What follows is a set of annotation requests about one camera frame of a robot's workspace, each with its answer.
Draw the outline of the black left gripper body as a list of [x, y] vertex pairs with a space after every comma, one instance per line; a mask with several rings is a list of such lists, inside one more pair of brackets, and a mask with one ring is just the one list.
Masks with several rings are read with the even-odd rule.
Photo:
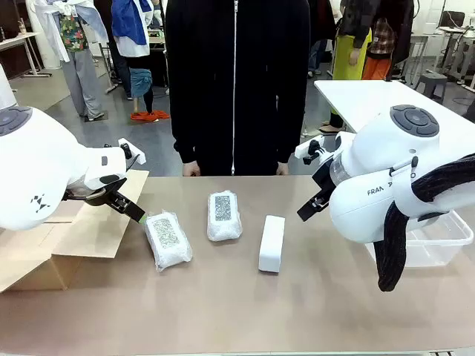
[[66, 191], [65, 200], [83, 201], [91, 206], [126, 207], [127, 198], [119, 192], [125, 182], [126, 179], [120, 179], [85, 197], [74, 196], [71, 191]]

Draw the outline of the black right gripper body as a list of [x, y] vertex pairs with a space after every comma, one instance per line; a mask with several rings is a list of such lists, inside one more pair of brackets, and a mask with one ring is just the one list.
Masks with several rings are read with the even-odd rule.
[[330, 176], [330, 167], [333, 159], [327, 159], [321, 163], [316, 172], [312, 175], [313, 181], [320, 188], [315, 195], [316, 199], [329, 199], [331, 193], [335, 190], [335, 184]]

